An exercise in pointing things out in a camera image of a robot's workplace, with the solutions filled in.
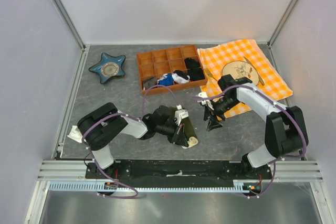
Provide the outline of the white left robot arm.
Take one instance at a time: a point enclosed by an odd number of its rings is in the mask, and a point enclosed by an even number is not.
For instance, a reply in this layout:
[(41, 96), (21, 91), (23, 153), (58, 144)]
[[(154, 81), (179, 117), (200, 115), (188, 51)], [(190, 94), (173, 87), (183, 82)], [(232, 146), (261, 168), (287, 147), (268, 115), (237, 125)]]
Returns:
[(161, 105), (139, 119), (122, 113), (109, 102), (80, 119), (77, 129), (81, 134), (80, 140), (87, 144), (98, 163), (97, 173), (103, 178), (111, 178), (115, 173), (109, 144), (119, 134), (147, 140), (159, 133), (170, 143), (183, 148), (198, 143), (188, 111), (181, 105)]

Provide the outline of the olive green underwear cream waistband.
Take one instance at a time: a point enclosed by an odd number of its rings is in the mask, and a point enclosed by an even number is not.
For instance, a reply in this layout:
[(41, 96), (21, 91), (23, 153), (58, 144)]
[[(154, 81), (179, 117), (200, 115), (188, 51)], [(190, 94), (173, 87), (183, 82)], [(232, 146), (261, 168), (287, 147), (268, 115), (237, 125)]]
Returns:
[[(169, 117), (168, 121), (167, 121), (167, 124), (168, 126), (177, 126), (174, 122), (174, 114), (175, 114), (175, 111), (176, 111), (176, 107), (169, 107), (170, 109), (170, 113), (171, 113), (171, 116)], [(183, 119), (181, 121), (181, 123), (184, 124), (184, 133), (186, 135), (186, 138), (187, 138), (187, 141), (188, 141), (188, 144), (189, 144), (189, 147), (183, 147), (184, 149), (188, 149), (188, 148), (191, 148), (195, 145), (198, 144), (198, 139), (197, 139), (197, 135), (195, 133), (195, 130), (193, 128), (193, 125), (192, 125), (192, 122), (190, 120), (190, 117), (188, 115), (187, 118)]]

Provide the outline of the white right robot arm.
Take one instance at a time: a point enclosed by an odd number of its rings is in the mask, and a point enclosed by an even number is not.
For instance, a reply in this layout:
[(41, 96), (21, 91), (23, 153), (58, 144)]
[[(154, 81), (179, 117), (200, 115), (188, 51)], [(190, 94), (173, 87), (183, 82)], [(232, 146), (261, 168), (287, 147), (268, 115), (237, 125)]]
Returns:
[(304, 156), (309, 140), (302, 110), (297, 106), (288, 107), (263, 93), (253, 82), (242, 77), (222, 76), (218, 85), (222, 92), (208, 97), (206, 92), (198, 94), (197, 101), (204, 107), (207, 130), (222, 127), (224, 114), (239, 104), (249, 106), (257, 113), (265, 126), (264, 143), (245, 154), (241, 160), (240, 172), (248, 179), (259, 173), (259, 168), (301, 150)]

